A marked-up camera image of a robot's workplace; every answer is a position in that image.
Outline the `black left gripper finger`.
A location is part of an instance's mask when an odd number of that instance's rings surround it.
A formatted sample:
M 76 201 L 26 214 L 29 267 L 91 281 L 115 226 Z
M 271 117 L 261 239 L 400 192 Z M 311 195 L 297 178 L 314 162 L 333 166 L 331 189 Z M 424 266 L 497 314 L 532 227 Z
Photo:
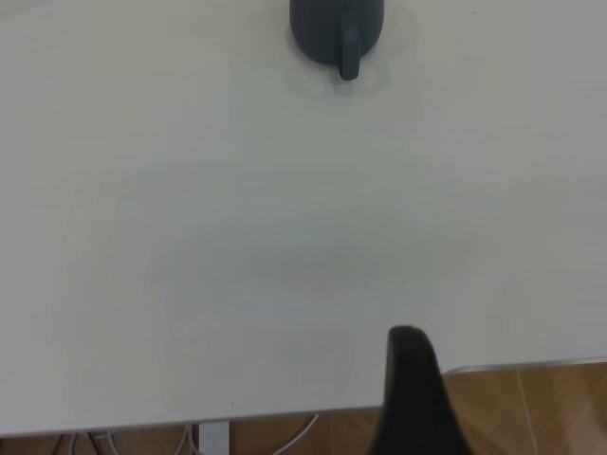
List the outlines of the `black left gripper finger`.
M 371 454 L 470 454 L 431 341 L 413 326 L 388 333 L 384 399 Z

